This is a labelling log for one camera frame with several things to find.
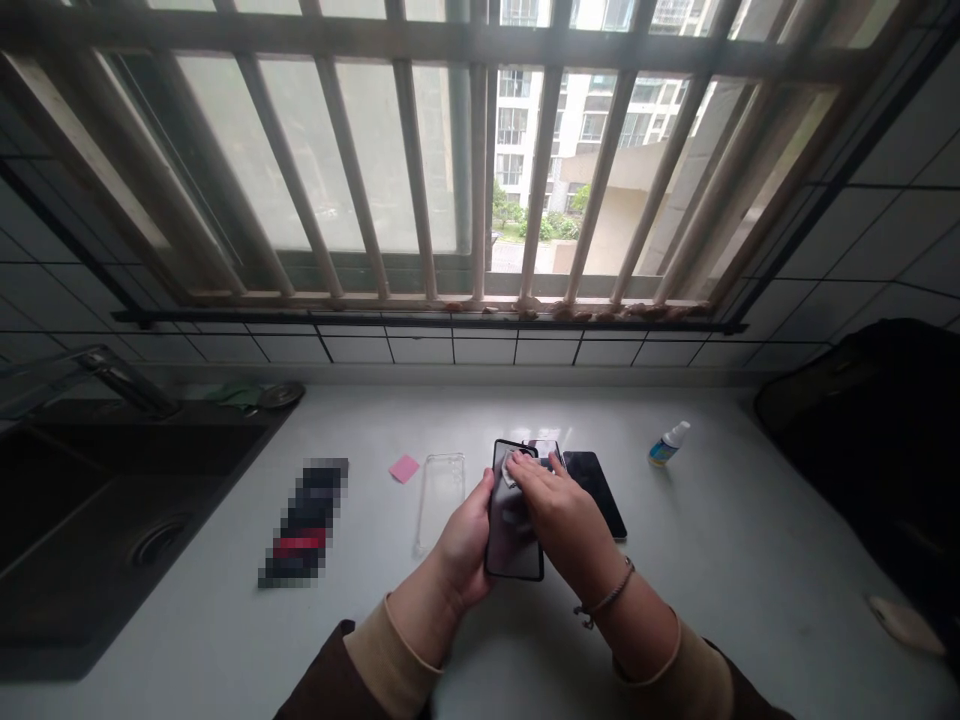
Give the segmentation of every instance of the faucet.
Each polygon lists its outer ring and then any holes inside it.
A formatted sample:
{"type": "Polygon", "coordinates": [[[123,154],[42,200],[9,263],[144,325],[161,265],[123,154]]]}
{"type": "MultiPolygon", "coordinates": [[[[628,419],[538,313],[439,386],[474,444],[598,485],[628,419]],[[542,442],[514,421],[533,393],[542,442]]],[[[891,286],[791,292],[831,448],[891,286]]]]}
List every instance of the faucet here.
{"type": "Polygon", "coordinates": [[[7,420],[19,419],[89,377],[97,378],[133,407],[152,418],[168,418],[180,410],[179,402],[168,397],[142,373],[117,357],[106,345],[89,345],[23,365],[0,367],[0,380],[23,378],[36,372],[48,377],[39,387],[28,385],[19,388],[20,395],[4,404],[0,409],[0,417],[7,420]],[[68,360],[72,360],[77,367],[69,373],[49,377],[50,373],[56,370],[55,366],[68,360]]]}

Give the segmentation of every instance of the window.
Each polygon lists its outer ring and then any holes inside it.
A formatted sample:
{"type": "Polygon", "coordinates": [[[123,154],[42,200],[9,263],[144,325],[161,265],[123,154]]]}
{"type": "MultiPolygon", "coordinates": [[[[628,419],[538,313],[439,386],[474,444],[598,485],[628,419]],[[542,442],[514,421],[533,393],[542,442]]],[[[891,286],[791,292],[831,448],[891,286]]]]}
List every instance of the window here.
{"type": "Polygon", "coordinates": [[[580,130],[580,140],[589,142],[596,140],[600,142],[603,139],[603,126],[607,122],[606,114],[603,115],[584,115],[583,127],[580,130]]]}
{"type": "Polygon", "coordinates": [[[590,78],[590,92],[613,92],[616,84],[616,75],[594,75],[590,78]]]}
{"type": "Polygon", "coordinates": [[[519,185],[522,174],[523,155],[497,155],[497,182],[501,185],[519,185]]]}
{"type": "Polygon", "coordinates": [[[501,70],[500,97],[530,97],[530,73],[523,70],[501,70]]]}
{"type": "Polygon", "coordinates": [[[500,22],[503,25],[536,27],[537,0],[503,0],[500,22]]]}
{"type": "Polygon", "coordinates": [[[522,145],[526,132],[526,110],[519,108],[500,108],[497,117],[498,145],[522,145]]]}
{"type": "Polygon", "coordinates": [[[647,128],[650,127],[650,113],[627,113],[620,133],[620,147],[639,147],[644,144],[647,128]]]}
{"type": "Polygon", "coordinates": [[[603,13],[603,29],[608,31],[628,29],[632,11],[633,0],[607,0],[607,7],[603,13]]]}
{"type": "Polygon", "coordinates": [[[662,81],[652,78],[637,78],[630,102],[656,102],[662,81]]]}
{"type": "MultiPolygon", "coordinates": [[[[514,27],[471,21],[470,3],[407,2],[410,21],[391,19],[389,43],[357,17],[384,17],[382,3],[321,2],[323,15],[302,18],[242,0],[242,33],[227,13],[171,22],[154,9],[209,0],[4,10],[23,30],[0,55],[5,96],[183,308],[410,311],[472,297],[473,312],[523,294],[591,312],[641,301],[712,312],[768,250],[814,148],[893,56],[914,5],[744,0],[731,18],[717,0],[658,0],[656,43],[577,32],[576,47],[547,49],[539,0],[501,0],[514,27]],[[809,12],[785,12],[794,6],[809,12]],[[60,51],[64,27],[78,32],[60,51]],[[681,29],[715,42],[674,37],[681,29]],[[632,102],[614,106],[625,71],[637,73],[632,102]],[[546,107],[558,76],[564,92],[546,107]],[[550,152],[535,154],[528,125],[554,111],[550,152]],[[605,146],[608,114],[622,129],[605,146]],[[683,141],[679,157],[654,146],[668,138],[683,141]],[[576,252],[554,255],[560,238],[544,238],[522,277],[522,242],[491,257],[493,180],[535,217],[538,197],[572,211],[598,178],[597,222],[565,241],[576,252]]],[[[584,2],[575,22],[630,34],[638,7],[650,5],[584,2]]]]}

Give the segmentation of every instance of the person's right hand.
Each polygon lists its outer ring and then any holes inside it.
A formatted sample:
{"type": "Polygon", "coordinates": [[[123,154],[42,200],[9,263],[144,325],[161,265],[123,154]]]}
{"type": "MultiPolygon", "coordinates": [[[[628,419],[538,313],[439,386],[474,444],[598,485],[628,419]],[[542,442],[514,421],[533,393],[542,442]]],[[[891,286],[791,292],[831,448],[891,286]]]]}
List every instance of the person's right hand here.
{"type": "Polygon", "coordinates": [[[523,490],[537,538],[584,607],[593,607],[623,580],[626,566],[597,503],[550,453],[551,473],[515,451],[507,470],[523,490]]]}

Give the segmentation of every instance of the pink sticky note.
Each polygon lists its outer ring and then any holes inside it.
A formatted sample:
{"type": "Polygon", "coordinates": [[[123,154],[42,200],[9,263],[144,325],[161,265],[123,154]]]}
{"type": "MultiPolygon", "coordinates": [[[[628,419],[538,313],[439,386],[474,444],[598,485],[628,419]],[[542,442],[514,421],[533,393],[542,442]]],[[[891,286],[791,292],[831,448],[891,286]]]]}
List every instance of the pink sticky note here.
{"type": "Polygon", "coordinates": [[[407,480],[413,477],[413,474],[420,469],[420,463],[409,455],[404,455],[397,460],[390,468],[390,474],[401,483],[406,484],[407,480]]]}

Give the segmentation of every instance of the clear phone case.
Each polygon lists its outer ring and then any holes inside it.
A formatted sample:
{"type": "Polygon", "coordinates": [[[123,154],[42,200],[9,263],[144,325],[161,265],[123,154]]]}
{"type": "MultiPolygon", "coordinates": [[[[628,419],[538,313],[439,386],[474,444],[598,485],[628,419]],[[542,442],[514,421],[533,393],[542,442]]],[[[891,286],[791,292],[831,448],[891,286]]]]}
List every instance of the clear phone case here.
{"type": "Polygon", "coordinates": [[[453,511],[466,497],[463,453],[430,455],[423,464],[423,494],[416,551],[423,556],[437,544],[453,511]]]}

